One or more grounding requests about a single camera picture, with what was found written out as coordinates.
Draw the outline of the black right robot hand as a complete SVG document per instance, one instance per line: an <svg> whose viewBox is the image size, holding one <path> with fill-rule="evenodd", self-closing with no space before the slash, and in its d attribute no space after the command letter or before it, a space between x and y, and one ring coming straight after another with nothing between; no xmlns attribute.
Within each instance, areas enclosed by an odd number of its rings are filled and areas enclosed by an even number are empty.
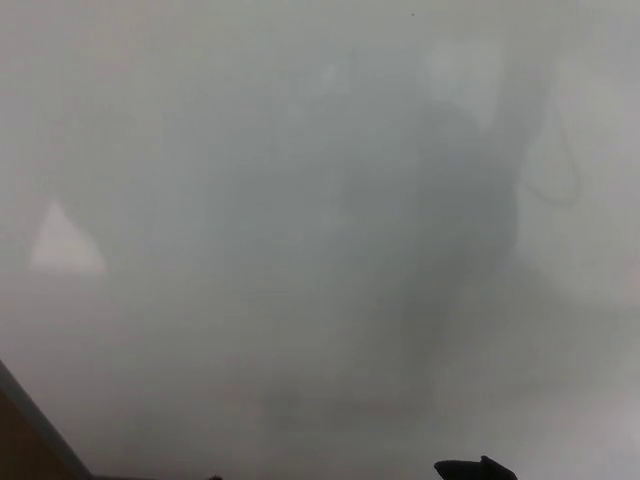
<svg viewBox="0 0 640 480"><path fill-rule="evenodd" d="M479 461L441 460L434 469L443 480L517 480L516 474L488 456Z"/></svg>

